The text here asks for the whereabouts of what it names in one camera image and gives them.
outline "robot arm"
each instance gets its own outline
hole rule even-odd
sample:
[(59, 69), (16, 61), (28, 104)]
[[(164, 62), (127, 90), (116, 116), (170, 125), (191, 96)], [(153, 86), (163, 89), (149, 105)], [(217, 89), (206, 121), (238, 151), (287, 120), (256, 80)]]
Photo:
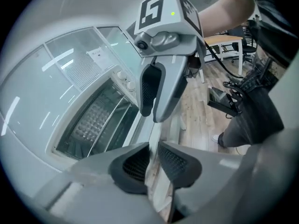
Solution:
[(135, 45), (143, 59), (136, 81), (137, 102), (143, 116), (153, 108), (154, 122), (159, 123), (171, 115), (186, 78), (196, 77), (206, 47), (198, 12), (189, 0), (145, 0), (138, 14)]

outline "jeans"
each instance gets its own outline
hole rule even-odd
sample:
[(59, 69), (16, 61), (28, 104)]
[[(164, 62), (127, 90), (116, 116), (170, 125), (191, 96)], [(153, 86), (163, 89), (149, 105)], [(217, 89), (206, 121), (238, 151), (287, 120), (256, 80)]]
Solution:
[(268, 70), (263, 73), (266, 64), (257, 55), (253, 65), (253, 69), (238, 84), (246, 94), (238, 105), (242, 113), (233, 117), (226, 130), (219, 136), (220, 146), (258, 144), (284, 128), (268, 95), (278, 79)]

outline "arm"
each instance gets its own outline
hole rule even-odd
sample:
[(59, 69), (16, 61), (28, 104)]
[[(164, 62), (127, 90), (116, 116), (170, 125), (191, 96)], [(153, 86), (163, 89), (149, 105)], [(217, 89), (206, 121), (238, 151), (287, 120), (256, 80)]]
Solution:
[(235, 28), (250, 17), (254, 7), (253, 0), (218, 0), (199, 12), (204, 37)]

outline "white sneaker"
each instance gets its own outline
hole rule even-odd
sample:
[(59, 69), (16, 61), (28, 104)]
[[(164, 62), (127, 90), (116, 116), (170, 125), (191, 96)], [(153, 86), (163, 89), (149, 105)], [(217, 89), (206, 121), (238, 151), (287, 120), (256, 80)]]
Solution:
[(215, 143), (218, 143), (218, 138), (219, 138), (219, 134), (216, 134), (216, 135), (213, 135), (213, 136), (212, 136), (212, 140), (213, 140)]

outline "wooden floor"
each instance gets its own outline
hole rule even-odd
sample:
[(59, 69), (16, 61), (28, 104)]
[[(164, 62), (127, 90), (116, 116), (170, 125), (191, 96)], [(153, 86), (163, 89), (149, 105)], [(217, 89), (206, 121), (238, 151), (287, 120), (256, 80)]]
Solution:
[[(223, 63), (231, 72), (238, 74), (238, 61), (232, 64), (229, 60), (226, 60)], [(250, 67), (244, 63), (242, 75), (245, 76), (249, 70)], [(230, 119), (225, 117), (225, 113), (207, 105), (207, 89), (208, 86), (212, 86), (228, 92), (228, 89), (225, 89), (222, 85), (222, 82), (228, 81), (228, 78), (224, 69), (217, 62), (205, 64), (203, 73), (205, 83), (201, 82), (199, 75), (196, 78), (188, 79), (187, 88), (181, 98), (182, 119), (186, 125), (186, 130), (180, 131), (179, 144), (211, 152), (244, 155), (249, 146), (223, 149), (212, 141), (214, 134), (220, 134), (226, 129)], [(162, 124), (161, 141), (167, 140), (169, 120)], [(157, 177), (160, 172), (161, 166), (156, 155), (153, 168), (149, 172), (150, 185), (148, 187), (151, 201), (153, 201), (153, 194), (157, 191)], [(170, 212), (171, 199), (172, 186), (170, 185), (165, 199), (165, 206), (157, 210), (165, 221), (167, 221)]]

